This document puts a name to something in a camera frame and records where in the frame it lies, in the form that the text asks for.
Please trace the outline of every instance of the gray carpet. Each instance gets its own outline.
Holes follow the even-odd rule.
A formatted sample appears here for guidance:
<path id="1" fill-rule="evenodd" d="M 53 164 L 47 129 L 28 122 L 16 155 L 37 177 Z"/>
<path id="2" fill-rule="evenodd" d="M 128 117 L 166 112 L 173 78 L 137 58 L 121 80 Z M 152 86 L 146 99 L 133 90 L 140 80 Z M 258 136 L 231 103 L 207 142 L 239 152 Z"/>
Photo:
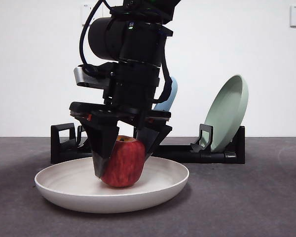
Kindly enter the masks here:
<path id="1" fill-rule="evenodd" d="M 186 164 L 190 178 L 176 197 L 121 214 L 46 201 L 34 176 L 50 165 L 49 144 L 0 138 L 0 237 L 296 237 L 296 138 L 247 138 L 245 165 Z"/>

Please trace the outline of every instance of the plate holder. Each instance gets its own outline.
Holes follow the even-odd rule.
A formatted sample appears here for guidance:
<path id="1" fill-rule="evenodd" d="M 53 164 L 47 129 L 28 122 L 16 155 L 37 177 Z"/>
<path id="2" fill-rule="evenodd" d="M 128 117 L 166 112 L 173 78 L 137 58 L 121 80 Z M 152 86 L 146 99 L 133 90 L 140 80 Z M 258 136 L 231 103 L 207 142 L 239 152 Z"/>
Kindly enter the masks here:
<path id="1" fill-rule="evenodd" d="M 69 140 L 60 142 L 59 132 L 69 130 Z M 91 148 L 88 141 L 81 142 L 81 135 L 84 132 L 82 126 L 77 129 L 73 123 L 51 126 L 51 163 L 61 163 L 68 160 L 91 157 Z M 209 133 L 207 144 L 200 145 L 203 132 Z M 152 156 L 170 159 L 179 163 L 245 163 L 245 127 L 240 126 L 230 143 L 220 153 L 211 152 L 214 128 L 206 124 L 200 124 L 199 136 L 190 145 L 159 145 Z"/>

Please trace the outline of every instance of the cable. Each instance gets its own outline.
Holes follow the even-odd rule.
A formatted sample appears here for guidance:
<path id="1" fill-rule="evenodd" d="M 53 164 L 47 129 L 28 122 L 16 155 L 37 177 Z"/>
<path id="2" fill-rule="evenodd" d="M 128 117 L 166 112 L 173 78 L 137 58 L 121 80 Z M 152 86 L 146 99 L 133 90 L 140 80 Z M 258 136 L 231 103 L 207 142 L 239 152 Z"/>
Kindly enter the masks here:
<path id="1" fill-rule="evenodd" d="M 85 57 L 84 57 L 84 53 L 83 53 L 83 42 L 84 42 L 84 37 L 85 37 L 85 34 L 88 30 L 88 26 L 90 25 L 90 22 L 92 20 L 92 17 L 94 16 L 95 12 L 98 10 L 99 6 L 101 5 L 101 3 L 103 2 L 103 0 L 98 0 L 98 2 L 95 4 L 94 8 L 92 9 L 88 19 L 86 20 L 84 26 L 83 26 L 83 29 L 82 29 L 82 32 L 81 32 L 81 36 L 80 36 L 80 42 L 79 42 L 79 52 L 80 52 L 80 58 L 83 62 L 83 64 L 85 66 L 88 65 L 87 61 L 85 60 Z"/>
<path id="2" fill-rule="evenodd" d="M 166 55 L 165 55 L 164 48 L 163 48 L 163 53 L 162 53 L 162 58 L 161 58 L 161 65 L 162 65 L 162 71 L 163 71 L 163 76 L 164 76 L 165 82 L 164 82 L 164 86 L 163 86 L 163 91 L 161 92 L 159 99 L 153 100 L 154 104 L 159 104 L 159 103 L 167 101 L 171 95 L 171 90 L 172 90 L 172 79 L 170 77 L 169 70 L 167 67 Z"/>

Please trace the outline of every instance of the green plate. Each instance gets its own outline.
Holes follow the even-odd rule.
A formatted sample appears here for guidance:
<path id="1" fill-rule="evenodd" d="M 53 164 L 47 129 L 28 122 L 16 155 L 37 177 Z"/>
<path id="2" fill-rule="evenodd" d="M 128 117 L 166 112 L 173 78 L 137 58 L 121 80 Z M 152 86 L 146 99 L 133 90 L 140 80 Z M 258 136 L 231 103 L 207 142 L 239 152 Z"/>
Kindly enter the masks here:
<path id="1" fill-rule="evenodd" d="M 248 86 L 241 76 L 229 79 L 216 96 L 205 124 L 213 126 L 212 152 L 222 152 L 236 134 L 248 104 Z M 205 146 L 209 134 L 203 132 L 200 145 Z"/>

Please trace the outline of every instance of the apple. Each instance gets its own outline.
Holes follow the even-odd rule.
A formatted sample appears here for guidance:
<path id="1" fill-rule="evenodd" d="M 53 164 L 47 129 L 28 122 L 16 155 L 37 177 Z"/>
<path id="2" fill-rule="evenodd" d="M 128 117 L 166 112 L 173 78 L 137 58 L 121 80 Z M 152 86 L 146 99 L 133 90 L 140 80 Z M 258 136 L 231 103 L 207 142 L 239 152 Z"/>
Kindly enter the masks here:
<path id="1" fill-rule="evenodd" d="M 131 186 L 139 180 L 145 159 L 145 146 L 141 141 L 119 135 L 101 179 L 112 187 Z"/>

